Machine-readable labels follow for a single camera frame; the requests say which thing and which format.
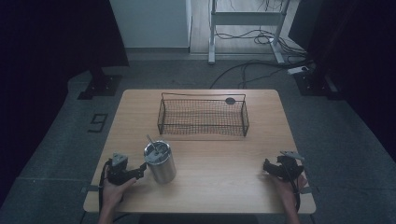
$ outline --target stainless steel tumbler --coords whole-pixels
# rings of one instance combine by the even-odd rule
[[[145,161],[159,184],[171,182],[176,176],[172,150],[165,141],[156,141],[145,148]]]

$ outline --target wire basket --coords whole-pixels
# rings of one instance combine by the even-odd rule
[[[217,133],[246,136],[245,94],[162,93],[160,134]]]

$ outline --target power strip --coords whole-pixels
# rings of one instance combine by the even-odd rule
[[[296,67],[296,68],[291,68],[288,69],[288,74],[289,75],[296,75],[300,73],[306,73],[309,71],[309,68],[306,66],[301,66],[301,67]]]

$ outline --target metal rack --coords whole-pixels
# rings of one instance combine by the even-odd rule
[[[270,38],[271,48],[278,63],[284,63],[278,40],[286,18],[290,0],[287,0],[281,12],[217,12],[217,0],[212,0],[210,13],[209,64],[215,63],[215,27],[217,25],[268,25],[277,26],[274,38]]]
[[[163,92],[158,116],[160,134],[216,133],[246,136],[245,94],[176,94]]]

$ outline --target hand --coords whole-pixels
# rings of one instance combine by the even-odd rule
[[[294,196],[293,187],[288,181],[284,181],[277,176],[270,175],[276,186],[276,192],[279,195],[283,208],[286,214],[286,223],[288,224],[299,224],[300,220],[297,215],[297,210],[295,208],[296,199]],[[295,185],[300,191],[308,181],[303,175],[300,175],[296,180],[294,180]]]
[[[99,216],[99,224],[112,223],[114,210],[121,201],[122,195],[129,187],[136,183],[136,178],[132,178],[122,185],[114,185],[107,179],[108,166],[105,171],[105,180],[103,182],[103,207]]]

